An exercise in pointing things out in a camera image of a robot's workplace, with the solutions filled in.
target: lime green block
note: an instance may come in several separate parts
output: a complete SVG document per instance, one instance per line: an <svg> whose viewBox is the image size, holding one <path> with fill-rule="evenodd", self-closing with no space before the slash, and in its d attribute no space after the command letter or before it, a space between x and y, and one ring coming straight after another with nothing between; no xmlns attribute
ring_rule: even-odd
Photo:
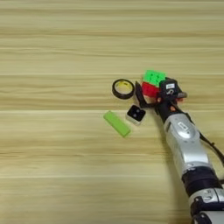
<svg viewBox="0 0 224 224"><path fill-rule="evenodd" d="M156 87L159 87L160 81L165 80L165 73L160 73L153 70L147 70L143 77L144 82L148 82Z"/></svg>
<svg viewBox="0 0 224 224"><path fill-rule="evenodd" d="M123 137L130 133L130 128L115 113L109 111L103 118Z"/></svg>

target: wood grain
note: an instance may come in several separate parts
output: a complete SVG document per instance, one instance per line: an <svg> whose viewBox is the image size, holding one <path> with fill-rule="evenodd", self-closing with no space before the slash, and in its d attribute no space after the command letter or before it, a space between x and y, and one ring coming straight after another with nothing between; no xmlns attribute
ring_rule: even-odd
<svg viewBox="0 0 224 224"><path fill-rule="evenodd" d="M223 149L223 21L223 1L0 1L0 222L190 223L156 114L125 139L102 117L135 102L114 80L163 71Z"/></svg>

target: small black cube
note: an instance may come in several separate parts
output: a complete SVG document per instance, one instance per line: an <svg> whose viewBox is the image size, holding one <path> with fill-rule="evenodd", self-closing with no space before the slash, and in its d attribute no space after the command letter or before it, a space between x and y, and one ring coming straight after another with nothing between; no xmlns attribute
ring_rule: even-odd
<svg viewBox="0 0 224 224"><path fill-rule="evenodd" d="M142 120L144 119L145 111L143 109L140 109L138 106L133 105L129 109L126 119L133 122L134 124L139 125Z"/></svg>

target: round tape roll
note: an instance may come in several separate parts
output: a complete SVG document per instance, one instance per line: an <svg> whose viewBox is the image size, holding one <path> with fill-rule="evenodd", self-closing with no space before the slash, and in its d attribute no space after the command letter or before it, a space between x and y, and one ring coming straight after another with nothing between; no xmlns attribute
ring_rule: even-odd
<svg viewBox="0 0 224 224"><path fill-rule="evenodd" d="M134 95L135 87L131 81L120 79L113 83L112 92L117 98L127 100Z"/></svg>

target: robotic arm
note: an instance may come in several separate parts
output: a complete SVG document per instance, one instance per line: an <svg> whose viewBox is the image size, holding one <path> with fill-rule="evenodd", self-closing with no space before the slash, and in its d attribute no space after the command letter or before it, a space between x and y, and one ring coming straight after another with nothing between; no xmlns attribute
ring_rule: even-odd
<svg viewBox="0 0 224 224"><path fill-rule="evenodd" d="M200 142L204 137L190 116L178 107L177 99L183 97L178 83L171 79L162 81L157 102L151 104L144 100L140 87L137 83L136 97L140 106L155 108L164 122L166 141L189 197L192 224L223 224L224 189Z"/></svg>

